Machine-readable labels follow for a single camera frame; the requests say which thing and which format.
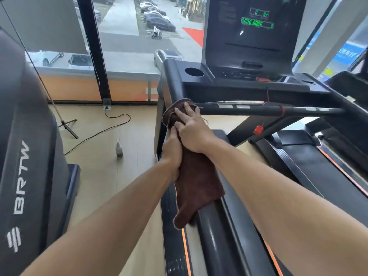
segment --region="wooden floor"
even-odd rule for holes
[[[58,106],[58,110],[65,121],[78,120],[71,128],[79,139],[74,139],[66,130],[60,130],[64,152],[82,140],[128,119],[126,116],[108,119],[102,106],[67,105]],[[112,111],[107,112],[109,116],[122,113],[131,116],[128,124],[87,140],[67,155],[68,163],[76,163],[81,167],[80,188],[69,228],[75,226],[155,163],[153,146],[156,107],[113,106]],[[222,129],[228,133],[246,117],[204,116],[204,118],[208,120],[211,129]],[[117,139],[123,148],[123,159],[116,157]],[[252,146],[243,144],[239,148],[254,158],[263,160]],[[165,275],[160,205],[156,207],[121,275]]]

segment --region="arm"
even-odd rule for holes
[[[327,200],[214,136],[186,106],[183,145],[204,153],[232,185],[272,250],[294,275],[364,275],[368,229]]]
[[[181,161],[173,129],[160,162],[53,243],[21,276],[119,275]]]

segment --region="microfiber cloth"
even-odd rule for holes
[[[162,116],[162,122],[168,129],[171,129],[176,121],[184,123],[174,111],[177,107],[186,113],[184,102],[195,110],[196,105],[190,99],[176,101]],[[182,151],[179,176],[175,181],[178,213],[174,218],[174,226],[178,229],[184,228],[199,209],[225,195],[211,160],[204,154],[188,150],[183,144]]]

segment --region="cup holder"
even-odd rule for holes
[[[191,76],[204,76],[205,75],[204,72],[196,68],[186,68],[185,72]]]

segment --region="hand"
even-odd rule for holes
[[[191,109],[187,102],[184,103],[186,114],[175,108],[176,115],[184,121],[185,125],[175,122],[183,145],[189,150],[196,153],[204,153],[206,147],[216,136],[206,125],[200,115],[200,108],[197,107],[195,112]]]
[[[182,163],[182,145],[178,139],[178,134],[174,126],[168,131],[166,141],[162,145],[162,158],[160,162],[170,167],[175,180],[177,178],[178,168]]]

